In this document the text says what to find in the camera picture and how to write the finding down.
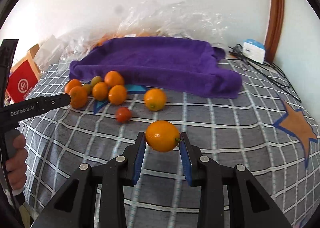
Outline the person left hand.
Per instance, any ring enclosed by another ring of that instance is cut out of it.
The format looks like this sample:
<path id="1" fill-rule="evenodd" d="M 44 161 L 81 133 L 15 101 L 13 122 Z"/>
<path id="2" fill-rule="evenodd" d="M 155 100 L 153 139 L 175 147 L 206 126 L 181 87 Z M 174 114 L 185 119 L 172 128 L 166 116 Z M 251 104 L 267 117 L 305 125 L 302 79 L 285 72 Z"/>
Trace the person left hand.
<path id="1" fill-rule="evenodd" d="M 16 153 L 12 158 L 6 161 L 6 169 L 8 173 L 8 179 L 13 190 L 22 189 L 27 180 L 26 170 L 27 165 L 25 163 L 28 152 L 25 149 L 26 141 L 23 134 L 19 134 L 13 140 L 13 147 L 16 149 Z"/>

